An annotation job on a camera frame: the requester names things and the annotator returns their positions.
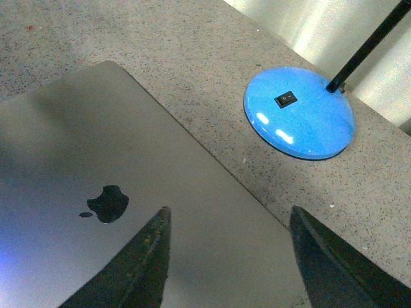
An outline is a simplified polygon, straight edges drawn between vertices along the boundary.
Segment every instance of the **laptop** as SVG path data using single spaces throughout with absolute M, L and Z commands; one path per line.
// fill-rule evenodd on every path
M 87 203 L 104 187 L 127 197 L 112 219 Z M 118 64 L 0 103 L 0 307 L 59 307 L 163 207 L 161 307 L 290 307 L 304 291 L 287 229 Z

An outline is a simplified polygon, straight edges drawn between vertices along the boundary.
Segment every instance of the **granite countertop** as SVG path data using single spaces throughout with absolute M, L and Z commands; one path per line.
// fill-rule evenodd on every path
M 411 286 L 410 137 L 347 93 L 357 131 L 340 155 L 271 148 L 245 117 L 248 82 L 269 67 L 317 70 L 227 3 L 6 0 L 0 34 L 0 101 L 113 60 L 281 223 L 304 207 Z

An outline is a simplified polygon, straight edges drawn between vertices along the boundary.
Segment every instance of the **lamp base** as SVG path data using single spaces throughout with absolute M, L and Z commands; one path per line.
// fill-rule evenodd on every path
M 251 80 L 244 95 L 245 113 L 257 133 L 293 157 L 322 160 L 343 151 L 354 137 L 348 100 L 315 72 L 276 67 Z

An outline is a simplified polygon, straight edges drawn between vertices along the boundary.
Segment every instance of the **apple logo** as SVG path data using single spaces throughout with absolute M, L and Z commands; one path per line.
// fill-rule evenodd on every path
M 117 185 L 103 187 L 102 194 L 96 199 L 88 199 L 87 206 L 97 214 L 102 223 L 113 223 L 124 214 L 129 198 Z

